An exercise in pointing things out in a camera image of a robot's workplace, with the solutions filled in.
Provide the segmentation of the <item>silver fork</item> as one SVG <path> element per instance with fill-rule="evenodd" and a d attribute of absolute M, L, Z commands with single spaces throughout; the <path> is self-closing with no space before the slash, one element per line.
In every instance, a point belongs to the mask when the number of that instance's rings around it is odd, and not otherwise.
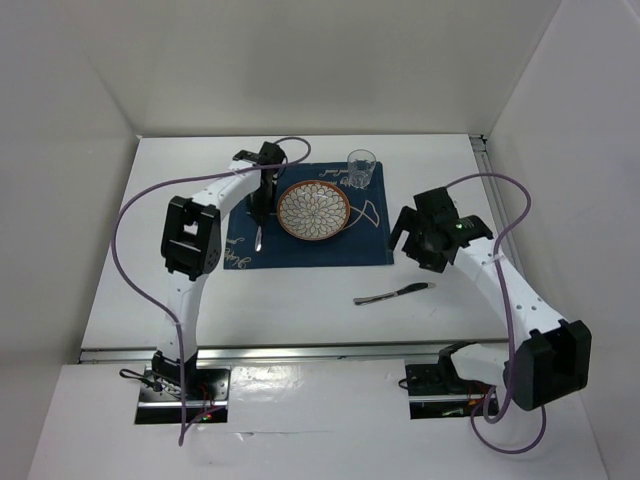
<path fill-rule="evenodd" d="M 260 253 L 262 251 L 262 240 L 263 239 L 263 227 L 261 225 L 257 226 L 256 236 L 254 241 L 254 250 L 256 253 Z"/>

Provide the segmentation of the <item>blue fish placemat cloth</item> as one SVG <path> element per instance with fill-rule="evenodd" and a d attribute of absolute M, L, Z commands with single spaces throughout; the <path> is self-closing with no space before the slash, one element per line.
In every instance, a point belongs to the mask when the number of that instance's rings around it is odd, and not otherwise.
<path fill-rule="evenodd" d="M 343 229 L 322 240 L 304 240 L 288 233 L 275 214 L 263 235 L 262 250 L 254 248 L 256 224 L 246 205 L 238 205 L 228 216 L 223 268 L 250 270 L 272 268 L 319 268 L 347 266 L 384 266 L 394 263 L 388 248 L 389 215 L 383 165 L 375 166 L 372 179 L 364 189 L 349 184 L 344 162 L 309 163 L 293 167 L 279 181 L 276 198 L 290 187 L 303 182 L 326 182 L 346 195 L 350 214 Z"/>

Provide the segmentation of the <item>floral ceramic plate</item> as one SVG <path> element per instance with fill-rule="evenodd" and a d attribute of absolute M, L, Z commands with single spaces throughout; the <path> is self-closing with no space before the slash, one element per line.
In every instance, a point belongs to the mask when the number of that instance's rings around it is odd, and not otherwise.
<path fill-rule="evenodd" d="M 350 203 L 346 194 L 331 183 L 302 181 L 282 193 L 276 214 L 281 227 L 294 238 L 323 241 L 344 229 Z"/>

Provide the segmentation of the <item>clear drinking glass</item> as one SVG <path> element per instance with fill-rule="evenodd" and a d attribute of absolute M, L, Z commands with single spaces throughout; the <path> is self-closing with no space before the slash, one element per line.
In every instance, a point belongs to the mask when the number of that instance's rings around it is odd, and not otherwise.
<path fill-rule="evenodd" d="M 371 182 L 377 159 L 366 149 L 357 149 L 347 156 L 348 182 L 356 189 L 365 189 Z"/>

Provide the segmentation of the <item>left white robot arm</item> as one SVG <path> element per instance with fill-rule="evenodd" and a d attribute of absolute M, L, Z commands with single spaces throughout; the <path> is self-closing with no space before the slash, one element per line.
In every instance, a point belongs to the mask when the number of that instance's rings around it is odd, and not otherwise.
<path fill-rule="evenodd" d="M 230 176 L 215 180 L 191 197 L 168 205 L 161 255 L 169 273 L 166 333 L 152 359 L 152 372 L 176 399 L 196 390 L 197 320 L 203 289 L 224 254 L 221 223 L 243 203 L 257 226 L 257 239 L 275 211 L 278 171 L 286 160 L 282 148 L 265 142 L 257 153 L 242 150 L 229 166 Z"/>

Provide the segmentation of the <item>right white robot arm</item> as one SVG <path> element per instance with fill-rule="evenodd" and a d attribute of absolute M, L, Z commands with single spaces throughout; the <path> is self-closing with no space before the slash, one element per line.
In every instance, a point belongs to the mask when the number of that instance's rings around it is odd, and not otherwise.
<path fill-rule="evenodd" d="M 471 381 L 504 385 L 512 401 L 532 411 L 585 388 L 592 334 L 569 322 L 529 285 L 476 215 L 462 217 L 446 188 L 432 189 L 400 210 L 388 246 L 420 268 L 441 273 L 449 265 L 478 288 L 510 335 L 505 349 L 462 341 L 439 353 L 436 379 L 448 392 Z"/>

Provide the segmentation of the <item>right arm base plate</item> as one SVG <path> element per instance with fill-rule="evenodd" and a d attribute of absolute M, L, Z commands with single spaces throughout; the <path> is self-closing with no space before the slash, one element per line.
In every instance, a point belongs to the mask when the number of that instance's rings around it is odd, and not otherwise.
<path fill-rule="evenodd" d="M 477 381 L 445 380 L 436 364 L 407 364 L 398 386 L 408 394 L 412 420 L 470 417 L 489 393 Z"/>

